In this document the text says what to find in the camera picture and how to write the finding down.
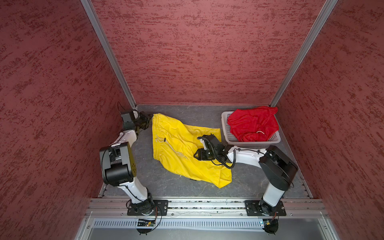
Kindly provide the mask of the white plastic laundry basket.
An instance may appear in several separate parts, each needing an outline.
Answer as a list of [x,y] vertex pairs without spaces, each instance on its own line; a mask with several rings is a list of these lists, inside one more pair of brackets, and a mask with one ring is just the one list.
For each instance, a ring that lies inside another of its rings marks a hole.
[[227,111],[221,114],[222,128],[224,131],[225,140],[230,145],[235,146],[268,146],[275,145],[281,142],[279,131],[275,132],[266,142],[240,142],[232,133],[231,127],[228,124],[228,118],[234,111]]

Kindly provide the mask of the yellow shorts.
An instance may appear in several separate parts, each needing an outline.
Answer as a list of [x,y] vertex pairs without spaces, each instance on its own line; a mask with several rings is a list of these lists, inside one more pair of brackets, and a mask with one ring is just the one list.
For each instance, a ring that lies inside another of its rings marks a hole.
[[189,126],[163,114],[152,118],[153,158],[169,172],[191,180],[214,184],[219,189],[232,182],[231,170],[218,161],[199,161],[194,154],[203,144],[198,137],[213,134],[222,139],[221,130]]

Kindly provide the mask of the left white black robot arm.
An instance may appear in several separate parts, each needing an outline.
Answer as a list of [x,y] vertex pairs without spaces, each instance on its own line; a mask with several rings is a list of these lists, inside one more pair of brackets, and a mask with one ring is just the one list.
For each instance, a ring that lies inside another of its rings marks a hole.
[[151,193],[137,177],[132,147],[140,131],[149,127],[153,115],[133,110],[123,112],[121,117],[123,129],[117,139],[99,152],[103,182],[129,196],[128,214],[150,216],[155,213],[156,206]]

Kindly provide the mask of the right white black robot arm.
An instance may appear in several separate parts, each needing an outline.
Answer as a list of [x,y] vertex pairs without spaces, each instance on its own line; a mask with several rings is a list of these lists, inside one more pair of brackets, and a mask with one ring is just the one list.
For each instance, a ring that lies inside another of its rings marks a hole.
[[287,215],[282,197],[293,186],[299,168],[282,150],[274,145],[260,150],[224,145],[213,134],[203,135],[198,140],[203,144],[194,154],[198,161],[212,162],[229,170],[236,164],[263,170],[269,184],[260,200],[245,201],[248,216],[275,218]]

